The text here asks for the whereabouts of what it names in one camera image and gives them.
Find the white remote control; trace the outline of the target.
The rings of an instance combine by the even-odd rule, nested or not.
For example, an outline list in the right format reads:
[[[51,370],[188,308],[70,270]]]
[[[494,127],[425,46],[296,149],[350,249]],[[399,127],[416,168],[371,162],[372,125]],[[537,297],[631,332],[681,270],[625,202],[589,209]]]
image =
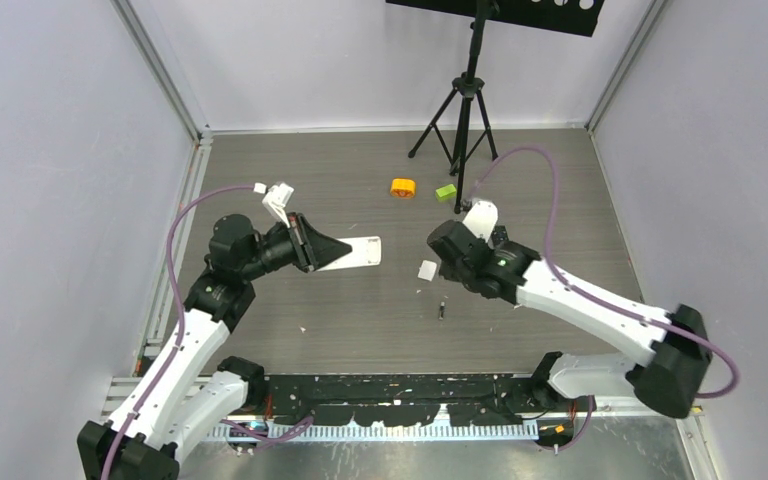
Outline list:
[[[339,238],[339,241],[348,244],[351,252],[320,268],[319,272],[372,267],[381,263],[383,249],[380,236],[347,237]]]

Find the white battery cover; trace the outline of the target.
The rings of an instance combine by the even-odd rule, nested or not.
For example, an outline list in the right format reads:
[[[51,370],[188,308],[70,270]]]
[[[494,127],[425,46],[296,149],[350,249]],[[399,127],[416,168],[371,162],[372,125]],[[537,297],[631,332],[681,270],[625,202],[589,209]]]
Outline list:
[[[437,272],[437,263],[430,260],[423,260],[418,269],[417,277],[421,280],[431,282]]]

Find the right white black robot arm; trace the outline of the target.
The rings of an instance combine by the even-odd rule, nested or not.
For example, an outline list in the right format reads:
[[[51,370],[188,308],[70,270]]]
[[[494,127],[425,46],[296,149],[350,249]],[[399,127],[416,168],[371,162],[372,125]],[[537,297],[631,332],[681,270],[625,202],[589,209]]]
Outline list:
[[[616,348],[614,354],[545,355],[531,397],[556,410],[583,396],[634,397],[661,415],[685,418],[713,354],[702,314],[636,303],[554,268],[537,251],[505,239],[490,244],[456,220],[427,238],[441,274],[487,299],[548,313]]]

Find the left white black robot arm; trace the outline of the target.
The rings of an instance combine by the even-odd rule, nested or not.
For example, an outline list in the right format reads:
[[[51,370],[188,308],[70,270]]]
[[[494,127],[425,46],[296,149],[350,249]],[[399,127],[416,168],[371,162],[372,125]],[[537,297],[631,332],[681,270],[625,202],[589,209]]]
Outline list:
[[[319,233],[291,212],[265,234],[240,214],[213,227],[206,268],[182,303],[172,337],[130,396],[103,423],[89,421],[77,445],[88,479],[175,479],[210,430],[231,412],[258,412],[267,398],[262,366],[223,361],[195,395],[188,391],[255,299],[254,281],[286,266],[304,273],[345,269],[349,239]]]

